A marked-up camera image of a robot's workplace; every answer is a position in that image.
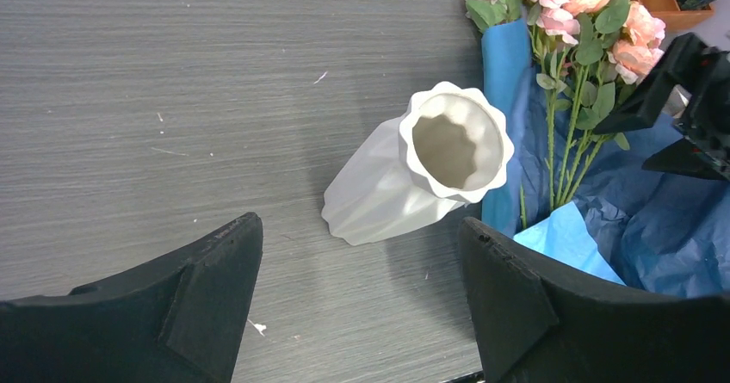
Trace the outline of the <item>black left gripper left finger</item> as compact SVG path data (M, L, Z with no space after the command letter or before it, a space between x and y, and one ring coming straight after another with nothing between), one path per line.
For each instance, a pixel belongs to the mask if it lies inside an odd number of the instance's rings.
M263 256L246 213L182 248L1 304L4 382L228 382Z

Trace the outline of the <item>pink flower bouquet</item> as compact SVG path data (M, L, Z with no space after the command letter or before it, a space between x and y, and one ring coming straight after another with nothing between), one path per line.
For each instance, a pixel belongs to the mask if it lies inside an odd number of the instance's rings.
M466 0L481 35L486 99L507 119L517 149L507 183L482 202L483 221L505 234L528 224L527 186L553 211L576 194L602 148L629 144L597 125L662 56L665 24L637 0Z

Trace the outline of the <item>blue wrapping paper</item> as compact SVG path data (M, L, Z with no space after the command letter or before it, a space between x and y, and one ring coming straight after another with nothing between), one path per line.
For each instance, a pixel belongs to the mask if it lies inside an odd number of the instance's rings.
M560 262L629 287L682 298L729 289L729 184L642 169L677 141L662 114L628 134L629 148L605 144L575 196L549 206L545 99L535 82L524 21L481 39L484 92L507 118L515 155L507 183L486 194L481 218L504 235Z

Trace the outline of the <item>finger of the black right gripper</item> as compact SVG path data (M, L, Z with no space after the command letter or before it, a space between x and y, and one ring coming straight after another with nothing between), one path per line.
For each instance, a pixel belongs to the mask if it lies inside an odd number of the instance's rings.
M683 138L653 154L643 163L642 169L723 181L725 146L715 138L707 140Z
M594 128L603 135L653 127L676 86L690 94L684 113L693 119L707 114L708 46L695 34L675 38L647 77L619 108Z

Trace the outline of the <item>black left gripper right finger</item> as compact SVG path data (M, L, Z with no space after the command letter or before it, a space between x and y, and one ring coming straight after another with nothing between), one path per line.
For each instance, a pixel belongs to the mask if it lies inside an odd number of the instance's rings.
M461 272L488 382L726 382L729 296L626 287L461 222Z

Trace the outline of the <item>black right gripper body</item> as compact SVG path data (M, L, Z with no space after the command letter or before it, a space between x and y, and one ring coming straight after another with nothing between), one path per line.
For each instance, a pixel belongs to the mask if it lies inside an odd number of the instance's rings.
M690 102L677 124L684 174L729 178L729 53L710 47L702 53Z

